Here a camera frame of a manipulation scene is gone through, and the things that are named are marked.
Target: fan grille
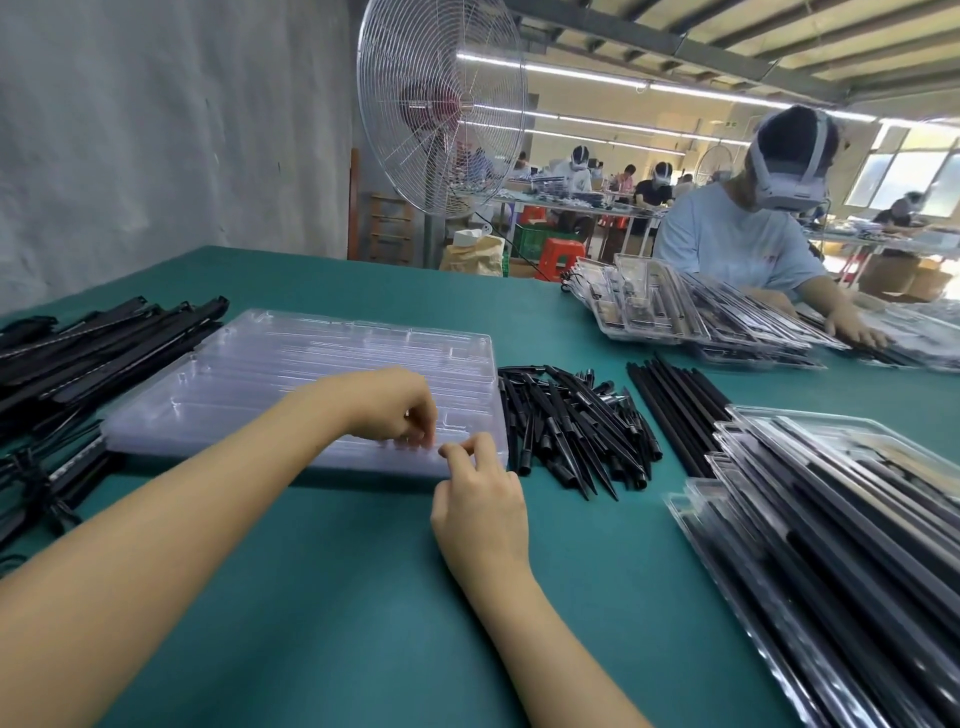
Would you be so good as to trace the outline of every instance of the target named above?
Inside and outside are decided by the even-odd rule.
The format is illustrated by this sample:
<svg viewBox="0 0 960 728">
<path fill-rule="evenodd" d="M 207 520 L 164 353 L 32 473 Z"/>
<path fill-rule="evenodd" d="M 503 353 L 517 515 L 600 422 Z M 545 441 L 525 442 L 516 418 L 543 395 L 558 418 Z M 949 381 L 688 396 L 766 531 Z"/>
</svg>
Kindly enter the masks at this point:
<svg viewBox="0 0 960 728">
<path fill-rule="evenodd" d="M 412 205 L 463 216 L 500 188 L 526 118 L 519 44 L 502 0 L 367 6 L 357 51 L 360 114 L 384 172 Z M 472 60 L 480 55 L 503 62 Z"/>
</svg>

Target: ceiling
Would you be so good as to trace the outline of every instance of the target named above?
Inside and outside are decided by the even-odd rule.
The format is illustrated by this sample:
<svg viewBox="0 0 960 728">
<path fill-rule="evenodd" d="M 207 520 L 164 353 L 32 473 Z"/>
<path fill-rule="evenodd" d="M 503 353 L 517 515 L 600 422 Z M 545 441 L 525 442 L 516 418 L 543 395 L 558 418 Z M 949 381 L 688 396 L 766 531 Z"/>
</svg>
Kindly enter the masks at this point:
<svg viewBox="0 0 960 728">
<path fill-rule="evenodd" d="M 837 106 L 960 88 L 958 0 L 505 0 L 521 35 L 645 75 Z"/>
</svg>

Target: light blue t-shirt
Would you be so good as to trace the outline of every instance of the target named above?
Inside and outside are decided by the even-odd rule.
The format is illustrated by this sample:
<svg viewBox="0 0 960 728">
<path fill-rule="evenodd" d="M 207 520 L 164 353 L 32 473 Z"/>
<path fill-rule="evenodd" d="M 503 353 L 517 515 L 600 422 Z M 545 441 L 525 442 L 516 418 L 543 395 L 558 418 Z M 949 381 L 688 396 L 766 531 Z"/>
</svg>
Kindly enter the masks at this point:
<svg viewBox="0 0 960 728">
<path fill-rule="evenodd" d="M 720 183 L 677 200 L 660 223 L 654 257 L 737 288 L 784 293 L 827 274 L 796 220 L 778 210 L 747 212 Z"/>
</svg>

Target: green table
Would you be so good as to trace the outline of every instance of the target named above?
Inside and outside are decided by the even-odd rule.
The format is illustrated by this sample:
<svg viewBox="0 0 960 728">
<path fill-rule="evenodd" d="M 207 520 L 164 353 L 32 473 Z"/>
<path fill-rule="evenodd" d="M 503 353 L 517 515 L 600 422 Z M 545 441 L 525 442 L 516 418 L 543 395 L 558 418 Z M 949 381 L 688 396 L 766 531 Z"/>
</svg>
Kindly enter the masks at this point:
<svg viewBox="0 0 960 728">
<path fill-rule="evenodd" d="M 649 353 L 607 340 L 556 284 L 225 248 L 200 249 L 40 310 L 68 318 L 135 295 L 168 305 L 224 295 L 230 315 L 258 306 L 480 331 L 492 336 L 501 365 L 592 367 L 618 384 L 628 381 L 624 363 Z M 956 379 L 836 357 L 829 366 L 709 375 L 737 402 L 873 417 L 954 454 Z M 83 515 L 147 476 L 110 477 Z M 619 503 L 602 495 L 585 503 L 543 468 L 525 478 L 540 583 L 659 728 L 797 725 L 663 505 L 664 494 L 684 486 L 669 451 L 655 476 L 646 492 Z M 525 724 L 507 675 L 445 572 L 430 533 L 430 497 L 346 490 L 337 474 L 324 486 L 291 488 L 278 500 L 104 725 Z M 33 534 L 18 550 L 40 543 Z"/>
</svg>

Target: green crate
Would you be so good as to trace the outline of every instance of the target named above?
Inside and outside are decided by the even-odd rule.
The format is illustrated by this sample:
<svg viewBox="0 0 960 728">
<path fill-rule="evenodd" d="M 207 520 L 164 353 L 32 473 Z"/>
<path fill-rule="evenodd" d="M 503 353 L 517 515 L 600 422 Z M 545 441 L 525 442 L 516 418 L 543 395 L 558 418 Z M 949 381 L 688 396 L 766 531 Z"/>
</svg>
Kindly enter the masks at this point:
<svg viewBox="0 0 960 728">
<path fill-rule="evenodd" d="M 517 225 L 514 229 L 514 245 L 519 253 L 537 262 L 543 252 L 543 243 L 548 237 L 557 237 L 561 240 L 579 240 L 576 232 L 560 232 L 544 223 L 533 225 Z"/>
</svg>

